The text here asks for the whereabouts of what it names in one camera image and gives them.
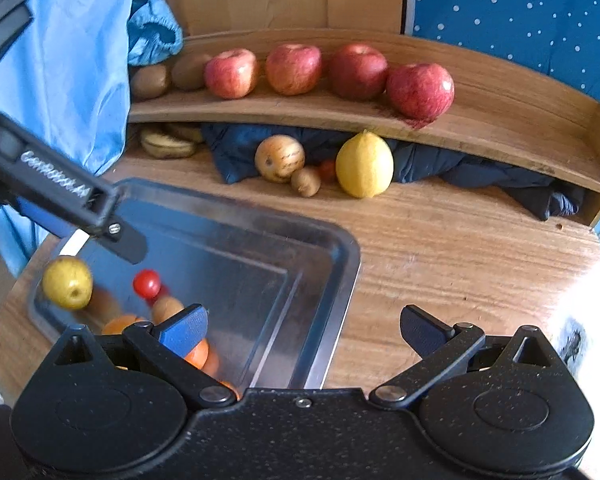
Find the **red cherry tomato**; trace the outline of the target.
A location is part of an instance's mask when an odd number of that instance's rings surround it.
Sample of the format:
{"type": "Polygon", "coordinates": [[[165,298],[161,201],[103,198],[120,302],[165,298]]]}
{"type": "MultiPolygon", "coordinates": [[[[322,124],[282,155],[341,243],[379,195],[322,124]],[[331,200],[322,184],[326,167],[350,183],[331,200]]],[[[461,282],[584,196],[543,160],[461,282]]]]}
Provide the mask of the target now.
{"type": "Polygon", "coordinates": [[[162,289],[160,275],[150,269],[138,272],[132,281],[134,292],[145,300],[154,300],[162,289]]]}
{"type": "Polygon", "coordinates": [[[336,162],[333,159],[323,160],[318,165],[318,173],[323,183],[336,182],[336,162]]]}

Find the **blue elastic cuff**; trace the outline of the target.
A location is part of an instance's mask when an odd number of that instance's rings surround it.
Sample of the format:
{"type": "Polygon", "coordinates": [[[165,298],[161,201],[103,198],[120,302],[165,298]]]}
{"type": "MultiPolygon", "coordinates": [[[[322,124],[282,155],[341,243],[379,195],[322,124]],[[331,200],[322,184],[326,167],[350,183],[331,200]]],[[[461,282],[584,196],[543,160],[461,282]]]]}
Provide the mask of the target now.
{"type": "Polygon", "coordinates": [[[149,66],[181,52],[183,31],[166,0],[132,0],[128,64],[149,66]]]}

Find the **curved wooden shelf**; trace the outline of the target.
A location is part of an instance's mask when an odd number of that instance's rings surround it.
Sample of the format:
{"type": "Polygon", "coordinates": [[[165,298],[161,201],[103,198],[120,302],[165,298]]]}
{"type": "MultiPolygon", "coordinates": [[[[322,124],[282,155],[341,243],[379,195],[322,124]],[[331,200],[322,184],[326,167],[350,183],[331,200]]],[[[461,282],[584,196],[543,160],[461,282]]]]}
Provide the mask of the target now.
{"type": "Polygon", "coordinates": [[[441,42],[366,30],[292,28],[218,32],[188,38],[187,53],[217,54],[234,47],[264,60],[279,44],[313,44],[331,56],[360,42],[392,65],[438,63],[455,82],[451,108],[434,122],[415,126],[385,99],[351,102],[324,84],[303,96],[279,96],[260,82],[241,100],[222,100],[206,90],[170,91],[132,105],[129,121],[251,122],[359,132],[450,148],[547,174],[581,188],[578,218],[600,220],[600,103],[542,74],[500,58],[441,42]]]}

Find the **yellow-green pear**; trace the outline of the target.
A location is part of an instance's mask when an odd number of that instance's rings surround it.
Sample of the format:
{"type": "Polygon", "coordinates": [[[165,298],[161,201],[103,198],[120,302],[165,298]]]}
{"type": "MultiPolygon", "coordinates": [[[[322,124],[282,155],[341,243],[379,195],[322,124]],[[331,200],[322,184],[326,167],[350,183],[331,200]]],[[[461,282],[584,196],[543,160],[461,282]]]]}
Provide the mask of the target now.
{"type": "Polygon", "coordinates": [[[85,308],[93,292],[90,267],[80,258],[59,256],[44,269],[41,281],[45,297],[61,309],[85,308]]]}

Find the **rightmost red apple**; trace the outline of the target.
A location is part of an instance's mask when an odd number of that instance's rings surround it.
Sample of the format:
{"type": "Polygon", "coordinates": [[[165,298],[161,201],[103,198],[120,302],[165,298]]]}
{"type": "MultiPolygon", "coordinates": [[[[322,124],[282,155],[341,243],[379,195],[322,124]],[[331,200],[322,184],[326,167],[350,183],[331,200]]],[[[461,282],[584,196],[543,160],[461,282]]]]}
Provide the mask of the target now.
{"type": "Polygon", "coordinates": [[[433,120],[453,104],[455,84],[451,74],[436,63],[396,66],[389,72],[386,92],[391,106],[417,120],[433,120]]]}

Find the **dark red apple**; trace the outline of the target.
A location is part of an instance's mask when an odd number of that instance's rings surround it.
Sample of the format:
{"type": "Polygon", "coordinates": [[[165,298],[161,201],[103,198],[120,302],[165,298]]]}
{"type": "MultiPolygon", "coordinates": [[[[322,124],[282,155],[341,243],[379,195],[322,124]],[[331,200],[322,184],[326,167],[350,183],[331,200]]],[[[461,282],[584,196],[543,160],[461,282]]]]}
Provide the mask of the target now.
{"type": "Polygon", "coordinates": [[[385,91],[389,64],[379,50],[367,44],[346,44],[328,63],[333,94],[350,101],[371,101],[385,91]]]}

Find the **metal tray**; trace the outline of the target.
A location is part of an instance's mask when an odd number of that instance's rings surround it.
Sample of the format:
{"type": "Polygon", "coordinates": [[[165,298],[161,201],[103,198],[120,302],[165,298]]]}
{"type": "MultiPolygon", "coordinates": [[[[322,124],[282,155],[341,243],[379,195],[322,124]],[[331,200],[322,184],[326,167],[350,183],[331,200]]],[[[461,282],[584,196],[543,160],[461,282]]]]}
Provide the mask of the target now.
{"type": "Polygon", "coordinates": [[[118,184],[143,267],[209,315],[210,375],[234,388],[324,384],[360,267],[336,224],[143,179],[118,184]]]}

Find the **yellow lemon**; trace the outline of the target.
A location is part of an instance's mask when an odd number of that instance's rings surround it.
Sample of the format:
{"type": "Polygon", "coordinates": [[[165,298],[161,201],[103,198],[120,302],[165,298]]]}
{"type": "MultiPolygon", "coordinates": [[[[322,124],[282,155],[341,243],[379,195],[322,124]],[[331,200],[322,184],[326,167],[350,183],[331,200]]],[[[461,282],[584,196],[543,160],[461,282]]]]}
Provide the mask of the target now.
{"type": "Polygon", "coordinates": [[[343,144],[335,168],[344,192],[355,198],[371,198],[390,186],[393,154],[383,138],[364,130],[343,144]]]}

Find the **small tangerine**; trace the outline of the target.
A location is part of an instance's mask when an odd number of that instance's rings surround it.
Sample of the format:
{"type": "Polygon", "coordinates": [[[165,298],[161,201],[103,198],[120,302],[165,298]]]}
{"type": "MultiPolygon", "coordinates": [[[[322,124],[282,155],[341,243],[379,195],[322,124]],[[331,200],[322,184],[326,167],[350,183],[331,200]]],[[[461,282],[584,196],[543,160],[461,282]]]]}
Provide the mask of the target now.
{"type": "Polygon", "coordinates": [[[206,365],[209,357],[209,344],[206,338],[202,338],[199,344],[190,350],[184,360],[190,365],[202,370],[206,365]]]}

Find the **large orange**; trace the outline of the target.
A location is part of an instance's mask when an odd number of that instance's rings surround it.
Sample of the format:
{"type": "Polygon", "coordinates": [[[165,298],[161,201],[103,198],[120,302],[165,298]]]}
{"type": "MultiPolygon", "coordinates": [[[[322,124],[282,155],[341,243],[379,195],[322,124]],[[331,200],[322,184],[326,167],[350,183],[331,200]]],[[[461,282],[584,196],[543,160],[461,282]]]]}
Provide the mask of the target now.
{"type": "Polygon", "coordinates": [[[135,314],[124,314],[113,318],[103,328],[103,335],[121,335],[122,332],[130,325],[137,322],[144,322],[145,319],[135,314]]]}

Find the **pink red apple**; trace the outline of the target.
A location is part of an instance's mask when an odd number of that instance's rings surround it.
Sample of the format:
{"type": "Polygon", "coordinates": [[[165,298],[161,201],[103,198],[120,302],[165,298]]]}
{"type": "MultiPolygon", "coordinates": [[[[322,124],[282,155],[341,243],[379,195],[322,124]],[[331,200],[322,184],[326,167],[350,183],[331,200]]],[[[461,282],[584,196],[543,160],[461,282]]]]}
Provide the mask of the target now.
{"type": "Polygon", "coordinates": [[[322,52],[307,44],[281,44],[266,58],[268,84],[282,96],[300,96],[312,91],[321,79],[322,52]]]}

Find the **light blue garment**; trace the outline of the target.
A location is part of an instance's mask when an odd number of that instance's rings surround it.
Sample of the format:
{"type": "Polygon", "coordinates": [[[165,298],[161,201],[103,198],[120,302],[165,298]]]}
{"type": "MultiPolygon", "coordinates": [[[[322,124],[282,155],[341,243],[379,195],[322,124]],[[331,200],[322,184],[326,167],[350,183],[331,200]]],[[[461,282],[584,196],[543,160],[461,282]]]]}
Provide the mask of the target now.
{"type": "Polygon", "coordinates": [[[125,146],[131,4],[29,0],[33,21],[0,63],[0,112],[92,174],[125,146]]]}

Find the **dark blue quilted cloth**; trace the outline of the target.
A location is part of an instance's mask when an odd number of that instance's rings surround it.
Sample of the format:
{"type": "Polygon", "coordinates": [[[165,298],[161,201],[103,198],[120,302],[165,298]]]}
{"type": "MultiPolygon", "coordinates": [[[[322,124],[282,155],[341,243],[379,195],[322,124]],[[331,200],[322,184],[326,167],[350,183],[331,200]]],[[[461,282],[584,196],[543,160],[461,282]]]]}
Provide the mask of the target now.
{"type": "MultiPolygon", "coordinates": [[[[299,141],[311,166],[335,159],[351,137],[350,133],[336,130],[230,122],[203,122],[200,128],[227,184],[257,177],[257,147],[274,134],[299,141]]],[[[392,139],[386,143],[393,154],[393,180],[398,183],[439,177],[459,188],[497,186],[542,221],[573,216],[584,203],[584,188],[546,174],[447,148],[392,139]]]]}

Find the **small brown kiwi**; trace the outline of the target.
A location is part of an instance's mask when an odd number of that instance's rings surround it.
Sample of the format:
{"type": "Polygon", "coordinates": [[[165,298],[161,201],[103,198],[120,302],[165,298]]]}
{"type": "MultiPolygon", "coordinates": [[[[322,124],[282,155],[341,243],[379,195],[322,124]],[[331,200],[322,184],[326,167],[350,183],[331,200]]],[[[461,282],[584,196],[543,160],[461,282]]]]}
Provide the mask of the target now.
{"type": "Polygon", "coordinates": [[[183,310],[180,300],[172,296],[160,296],[151,307],[151,319],[155,325],[159,325],[183,310]]]}

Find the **striped yellow melon fruit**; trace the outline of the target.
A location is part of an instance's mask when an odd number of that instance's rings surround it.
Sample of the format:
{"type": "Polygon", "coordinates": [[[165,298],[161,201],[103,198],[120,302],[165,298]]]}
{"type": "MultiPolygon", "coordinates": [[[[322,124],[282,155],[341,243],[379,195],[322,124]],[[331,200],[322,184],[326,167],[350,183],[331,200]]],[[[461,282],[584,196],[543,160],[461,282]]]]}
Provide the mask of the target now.
{"type": "Polygon", "coordinates": [[[306,153],[292,136],[276,134],[263,140],[254,155],[254,164],[260,176],[270,182],[285,183],[291,175],[304,167],[306,153]]]}

